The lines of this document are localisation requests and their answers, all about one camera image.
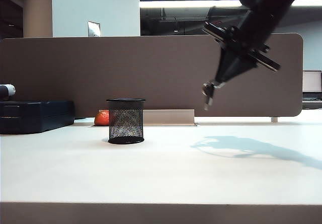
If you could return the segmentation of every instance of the black mesh cup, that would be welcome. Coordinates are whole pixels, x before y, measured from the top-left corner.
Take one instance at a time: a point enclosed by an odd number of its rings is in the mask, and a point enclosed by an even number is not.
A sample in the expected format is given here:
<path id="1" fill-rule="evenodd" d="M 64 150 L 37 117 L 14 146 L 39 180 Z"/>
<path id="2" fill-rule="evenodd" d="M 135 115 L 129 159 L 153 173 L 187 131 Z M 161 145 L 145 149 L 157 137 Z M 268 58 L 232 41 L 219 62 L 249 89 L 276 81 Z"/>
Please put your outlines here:
<path id="1" fill-rule="evenodd" d="M 144 141 L 143 104 L 145 99 L 109 99 L 110 143 Z"/>

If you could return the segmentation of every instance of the wall outlet plate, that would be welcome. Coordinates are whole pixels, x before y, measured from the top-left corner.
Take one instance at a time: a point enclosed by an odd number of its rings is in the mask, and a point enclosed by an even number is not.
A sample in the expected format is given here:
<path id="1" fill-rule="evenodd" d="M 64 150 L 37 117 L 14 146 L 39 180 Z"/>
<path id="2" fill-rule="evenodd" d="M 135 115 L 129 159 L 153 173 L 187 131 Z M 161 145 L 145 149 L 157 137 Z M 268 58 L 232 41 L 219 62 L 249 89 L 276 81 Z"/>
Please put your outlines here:
<path id="1" fill-rule="evenodd" d="M 100 37 L 101 36 L 101 24 L 88 21 L 89 26 L 89 37 Z"/>

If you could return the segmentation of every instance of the computer monitor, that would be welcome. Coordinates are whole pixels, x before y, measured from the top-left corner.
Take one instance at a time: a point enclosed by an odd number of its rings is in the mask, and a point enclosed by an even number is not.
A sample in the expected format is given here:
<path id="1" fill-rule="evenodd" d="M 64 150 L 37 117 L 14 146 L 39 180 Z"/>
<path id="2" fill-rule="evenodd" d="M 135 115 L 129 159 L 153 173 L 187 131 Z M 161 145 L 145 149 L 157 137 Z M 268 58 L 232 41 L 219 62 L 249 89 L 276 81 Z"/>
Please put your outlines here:
<path id="1" fill-rule="evenodd" d="M 322 71 L 304 70 L 303 71 L 303 96 L 322 97 Z"/>

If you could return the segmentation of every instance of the monitor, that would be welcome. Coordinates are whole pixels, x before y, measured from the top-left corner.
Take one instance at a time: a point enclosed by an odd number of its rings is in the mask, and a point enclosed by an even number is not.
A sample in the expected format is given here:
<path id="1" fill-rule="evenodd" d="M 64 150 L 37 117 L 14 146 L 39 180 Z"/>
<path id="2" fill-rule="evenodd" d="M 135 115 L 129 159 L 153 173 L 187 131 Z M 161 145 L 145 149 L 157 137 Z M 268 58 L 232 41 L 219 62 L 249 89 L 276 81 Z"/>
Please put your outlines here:
<path id="1" fill-rule="evenodd" d="M 304 70 L 303 71 L 303 92 L 322 93 L 322 71 Z"/>

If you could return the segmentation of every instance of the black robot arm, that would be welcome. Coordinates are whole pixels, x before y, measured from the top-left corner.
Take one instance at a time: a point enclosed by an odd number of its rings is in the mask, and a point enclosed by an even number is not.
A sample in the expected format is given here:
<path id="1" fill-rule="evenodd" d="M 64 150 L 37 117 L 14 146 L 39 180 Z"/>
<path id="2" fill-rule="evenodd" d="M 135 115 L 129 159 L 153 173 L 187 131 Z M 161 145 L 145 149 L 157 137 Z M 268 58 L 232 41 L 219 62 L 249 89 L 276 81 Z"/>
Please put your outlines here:
<path id="1" fill-rule="evenodd" d="M 212 104 L 215 88 L 252 68 L 258 63 L 278 71 L 280 65 L 262 53 L 270 49 L 265 41 L 286 14 L 294 0 L 240 0 L 249 8 L 240 24 L 219 28 L 206 23 L 203 31 L 212 35 L 221 47 L 219 67 L 214 79 L 205 83 L 205 109 Z"/>

